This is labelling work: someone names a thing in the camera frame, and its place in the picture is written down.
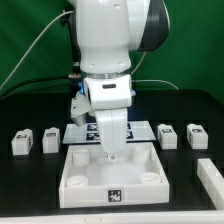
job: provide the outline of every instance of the sticker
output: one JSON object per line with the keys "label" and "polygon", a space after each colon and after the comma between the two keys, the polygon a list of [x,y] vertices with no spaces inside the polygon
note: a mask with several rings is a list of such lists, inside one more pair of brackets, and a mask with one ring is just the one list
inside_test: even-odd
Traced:
{"label": "sticker", "polygon": [[109,190],[108,191],[108,202],[121,202],[121,190]]}
{"label": "sticker", "polygon": [[46,137],[54,137],[54,136],[56,136],[56,133],[47,133],[46,134]]}
{"label": "sticker", "polygon": [[171,129],[162,129],[162,132],[163,133],[172,133],[172,130]]}
{"label": "sticker", "polygon": [[193,133],[202,133],[201,129],[192,129]]}
{"label": "sticker", "polygon": [[98,131],[97,124],[88,124],[87,131]]}
{"label": "sticker", "polygon": [[29,137],[29,149],[31,148],[31,138]]}
{"label": "sticker", "polygon": [[21,135],[18,135],[16,138],[26,138],[27,137],[27,134],[21,134]]}
{"label": "sticker", "polygon": [[131,131],[127,131],[127,139],[133,139],[133,134]]}
{"label": "sticker", "polygon": [[192,142],[192,134],[189,135],[189,141]]}
{"label": "sticker", "polygon": [[127,128],[128,128],[128,130],[131,130],[131,124],[130,123],[127,123]]}
{"label": "sticker", "polygon": [[86,141],[96,141],[100,140],[99,133],[87,133],[86,134]]}

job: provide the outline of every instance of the white tray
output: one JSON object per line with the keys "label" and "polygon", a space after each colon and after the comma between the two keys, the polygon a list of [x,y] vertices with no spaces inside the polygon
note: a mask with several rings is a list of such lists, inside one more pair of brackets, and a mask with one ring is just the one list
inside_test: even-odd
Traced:
{"label": "white tray", "polygon": [[[90,152],[90,163],[77,166],[74,153],[83,145],[69,146],[59,188],[61,208],[169,201],[169,183],[152,143],[127,144],[116,162],[108,161],[101,145],[84,147]],[[68,187],[67,179],[77,176],[82,176],[88,184],[80,180],[80,183]]]}

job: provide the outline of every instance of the black surface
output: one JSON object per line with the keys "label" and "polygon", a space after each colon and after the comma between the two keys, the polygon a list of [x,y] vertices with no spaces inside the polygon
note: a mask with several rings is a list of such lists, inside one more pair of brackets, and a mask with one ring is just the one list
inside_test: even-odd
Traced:
{"label": "black surface", "polygon": [[[202,91],[138,92],[129,109],[129,120],[149,120],[154,133],[161,124],[171,124],[178,135],[178,149],[155,148],[170,183],[170,202],[100,208],[60,209],[58,188],[66,157],[44,155],[44,129],[57,127],[64,133],[69,118],[69,94],[27,94],[0,102],[0,216],[52,214],[95,214],[215,209],[196,174],[197,159],[211,158],[219,171],[224,169],[224,108]],[[193,151],[186,140],[186,126],[201,124],[209,135],[206,151]],[[34,145],[29,156],[13,156],[11,140],[18,130],[30,128]]]}

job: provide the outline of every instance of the white cable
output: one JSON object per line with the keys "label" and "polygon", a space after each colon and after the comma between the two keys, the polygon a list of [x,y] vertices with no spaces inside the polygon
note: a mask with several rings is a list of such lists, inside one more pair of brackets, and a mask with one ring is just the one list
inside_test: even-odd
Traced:
{"label": "white cable", "polygon": [[140,67],[140,65],[142,64],[145,56],[146,56],[147,52],[144,52],[142,57],[141,57],[141,60],[139,61],[139,63],[137,64],[137,66],[135,67],[135,69],[131,72],[131,75],[133,75],[137,70],[138,68]]}
{"label": "white cable", "polygon": [[71,14],[73,11],[68,11],[68,12],[64,12],[61,15],[57,16],[54,20],[52,20],[47,26],[46,28],[40,33],[40,35],[36,38],[36,40],[32,43],[32,45],[29,47],[29,49],[26,51],[26,53],[23,55],[23,57],[20,59],[20,61],[18,62],[18,64],[15,66],[15,68],[12,70],[12,72],[9,74],[9,76],[6,78],[6,80],[2,83],[2,85],[0,86],[0,91],[2,90],[2,88],[8,83],[8,81],[12,78],[12,76],[15,74],[15,72],[17,71],[17,69],[19,68],[19,66],[21,65],[21,63],[24,61],[24,59],[26,58],[26,56],[30,53],[30,51],[32,50],[32,48],[35,46],[35,44],[37,43],[37,41],[43,36],[43,34],[47,31],[47,29],[58,19],[60,19],[62,16]]}
{"label": "white cable", "polygon": [[164,81],[164,80],[132,80],[132,82],[161,82],[161,83],[165,83],[165,84],[168,84],[168,85],[171,85],[173,86],[176,90],[179,90],[179,88],[174,85],[173,83],[171,82],[167,82],[167,81]]}

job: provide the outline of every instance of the small white block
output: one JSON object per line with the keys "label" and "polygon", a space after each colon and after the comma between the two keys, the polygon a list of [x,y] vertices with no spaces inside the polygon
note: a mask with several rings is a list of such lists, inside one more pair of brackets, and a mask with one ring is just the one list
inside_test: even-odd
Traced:
{"label": "small white block", "polygon": [[60,131],[57,128],[46,129],[42,139],[44,153],[58,153],[60,146]]}
{"label": "small white block", "polygon": [[177,149],[177,134],[171,125],[160,124],[157,138],[162,149]]}
{"label": "small white block", "polygon": [[187,139],[192,149],[208,148],[208,134],[201,125],[189,124],[187,126]]}
{"label": "small white block", "polygon": [[18,131],[12,140],[12,152],[14,156],[28,155],[33,145],[33,132],[30,129]]}

